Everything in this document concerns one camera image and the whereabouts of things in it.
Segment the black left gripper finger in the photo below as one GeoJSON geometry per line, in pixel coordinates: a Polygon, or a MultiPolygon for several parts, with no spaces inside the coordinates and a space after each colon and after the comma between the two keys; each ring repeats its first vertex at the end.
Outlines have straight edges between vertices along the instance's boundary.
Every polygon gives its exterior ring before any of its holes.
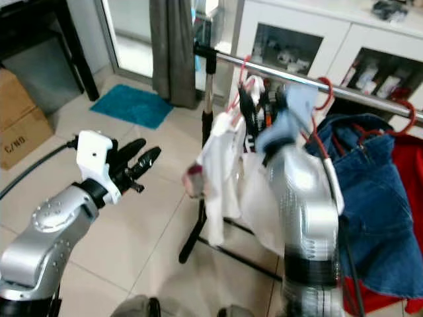
{"type": "Polygon", "coordinates": [[[131,178],[133,180],[138,180],[143,176],[154,165],[160,154],[161,148],[159,146],[154,146],[150,150],[144,152],[135,165],[131,166],[131,178]]]}
{"type": "Polygon", "coordinates": [[[134,158],[146,145],[144,138],[130,141],[116,152],[117,161],[129,161],[134,158]]]}

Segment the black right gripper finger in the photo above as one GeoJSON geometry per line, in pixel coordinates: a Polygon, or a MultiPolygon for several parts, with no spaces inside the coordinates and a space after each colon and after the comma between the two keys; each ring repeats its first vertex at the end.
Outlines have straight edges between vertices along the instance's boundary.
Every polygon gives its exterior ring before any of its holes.
{"type": "Polygon", "coordinates": [[[239,87],[239,107],[245,119],[246,127],[258,127],[256,103],[246,87],[239,87]]]}

